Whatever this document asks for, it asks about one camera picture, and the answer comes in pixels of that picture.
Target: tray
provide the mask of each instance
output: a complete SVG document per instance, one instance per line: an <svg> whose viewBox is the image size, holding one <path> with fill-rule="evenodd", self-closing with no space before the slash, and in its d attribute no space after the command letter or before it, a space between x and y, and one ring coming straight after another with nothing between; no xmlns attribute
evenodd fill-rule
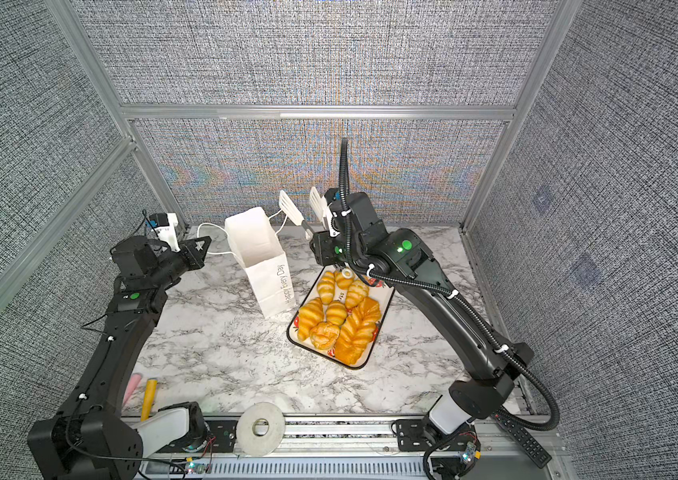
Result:
<svg viewBox="0 0 678 480"><path fill-rule="evenodd" d="M336 271L336 268L334 266L326 266L323 270L321 270L320 274L317 276L315 279L315 282L312 284L312 288L310 289L310 293L307 294L305 299L302 301L301 306L303 306L306 302L309 302L310 300L317 298L317 282L320 281L320 279L323 277L323 273L326 271L334 272ZM382 317L379 319L377 322L377 329L373 334L373 340L368 343L368 346L366 347L366 351L363 352L363 355L361 355L361 358L357 360L357 362L354 365L346 365L343 362L340 362L339 360L336 360L333 357L333 349L330 350L318 350L312 345L312 341L310 341L309 338L306 338L305 341L299 340L299 337L297 337L296 332L298 328L295 325L295 321L299 317L299 311L297 310L296 313L294 314L294 317L291 319L291 322L288 324L288 328L286 329L286 338L288 338L288 341L293 343L296 346L300 346L301 348L305 350L309 350L310 352L313 352L316 355L322 356L325 359L331 360L332 362L338 363L339 365L348 368L350 370L359 370L365 367L366 363L368 362L369 357L371 356L371 351L373 350L373 346L376 345L377 343L377 335L379 334L379 330L382 328L382 324L384 323L385 317L387 317L387 310L390 308L390 303L392 301L393 294L395 293L395 289L392 288L391 286L388 285L383 285L382 282L379 282L380 284L378 286L373 286L372 288L369 289L368 291L368 296L375 301L379 302L379 310L382 311ZM346 290L340 290L339 287L336 288L336 293L334 293L334 300L341 300L344 302L344 297L347 294Z"/></svg>

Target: woven fabric panel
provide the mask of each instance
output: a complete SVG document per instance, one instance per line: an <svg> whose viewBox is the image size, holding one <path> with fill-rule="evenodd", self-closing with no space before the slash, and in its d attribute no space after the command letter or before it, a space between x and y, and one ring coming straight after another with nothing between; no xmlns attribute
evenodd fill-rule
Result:
<svg viewBox="0 0 678 480"><path fill-rule="evenodd" d="M487 120L138 120L144 141L192 223L254 206L278 210L286 190L317 221L310 188L338 184L350 139L351 188L388 223L458 222L502 129Z"/></svg>
<svg viewBox="0 0 678 480"><path fill-rule="evenodd" d="M0 274L118 139L44 2L0 2Z"/></svg>
<svg viewBox="0 0 678 480"><path fill-rule="evenodd" d="M73 0L125 102L514 104L555 0Z"/></svg>
<svg viewBox="0 0 678 480"><path fill-rule="evenodd" d="M473 235L579 477L678 478L678 2L584 2Z"/></svg>
<svg viewBox="0 0 678 480"><path fill-rule="evenodd" d="M27 448L33 423L50 418L75 387L97 334L78 325L104 312L118 269L110 247L160 205L132 158L78 216L0 315L1 478L40 478Z"/></svg>

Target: tape roll hole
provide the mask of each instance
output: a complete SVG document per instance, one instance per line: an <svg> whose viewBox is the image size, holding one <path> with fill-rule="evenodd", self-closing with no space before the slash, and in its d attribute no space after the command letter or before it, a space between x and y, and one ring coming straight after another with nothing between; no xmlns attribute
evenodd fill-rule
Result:
<svg viewBox="0 0 678 480"><path fill-rule="evenodd" d="M251 427L251 430L254 432L254 435L257 437L263 437L267 435L267 431L270 429L270 422L264 418L259 418L254 425Z"/></svg>

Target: paper bag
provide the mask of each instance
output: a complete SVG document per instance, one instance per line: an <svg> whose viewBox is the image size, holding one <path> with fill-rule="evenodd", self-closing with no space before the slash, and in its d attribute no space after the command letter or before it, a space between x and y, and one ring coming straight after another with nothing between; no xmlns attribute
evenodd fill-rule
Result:
<svg viewBox="0 0 678 480"><path fill-rule="evenodd" d="M225 230L230 251L248 275L265 317L296 307L286 254L265 211L257 206L229 216L225 220Z"/></svg>

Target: tray rim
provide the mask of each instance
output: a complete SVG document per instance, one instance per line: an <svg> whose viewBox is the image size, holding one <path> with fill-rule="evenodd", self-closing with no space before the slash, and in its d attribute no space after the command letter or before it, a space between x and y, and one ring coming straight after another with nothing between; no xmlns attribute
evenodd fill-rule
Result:
<svg viewBox="0 0 678 480"><path fill-rule="evenodd" d="M310 289L307 291L307 294L305 294L305 298L304 298L304 300L299 304L299 308L302 308L302 307L305 305L305 302L307 302L307 296L310 294L310 292L312 292L312 289L315 288L315 285L317 284L317 282L319 282L320 279L323 277L323 273L326 271L326 268L328 268L328 266L324 266L323 269L321 270L321 272L320 272L319 274L317 274L317 278L315 279L315 282L312 283L312 286L311 286ZM373 353L373 348L376 346L377 340L379 339L379 332L382 331L382 325L384 324L384 319L387 318L387 311L390 309L390 305L392 305L392 298L395 296L395 291L396 291L396 289L395 289L394 286L390 286L390 288L392 289L392 293L390 294L390 301L387 302L387 308L384 309L384 313L382 314L382 318L381 318L381 320L379 320L379 326L377 327L377 336L373 339L373 342L372 342L372 344L371 344L371 349L368 351L368 357L366 357L366 361L363 362L362 365L359 365L359 366L349 366L349 365L347 365L346 363L340 362L339 360L336 360L336 359L334 359L334 358L331 358L331 357L329 357L328 355L324 355L323 353L320 353L320 352L318 352L318 351L316 351L316 350L307 348L307 347L305 347L304 345L302 345L302 344L300 344L300 343L296 343L294 340L292 340L292 339L291 339L291 336L288 335L288 331L291 329L291 325L294 325L294 320L296 320L296 317L299 315L299 309L298 309L298 308L297 308L296 313L294 314L294 316L291 318L291 321L288 322L288 325L286 325L286 339L288 339L288 341L291 342L291 343L293 343L294 345L296 345L296 346L298 346L298 347L300 347L300 348L303 348L303 349L305 349L305 350L308 351L308 352L314 353L315 355L319 356L320 358L324 358L324 359L326 359L326 360L331 360L331 361L334 362L334 363L338 363L339 365L343 366L345 369L349 369L349 370L360 370L360 369L362 369L363 367L366 366L366 364L368 363L368 360L371 360L371 354Z"/></svg>

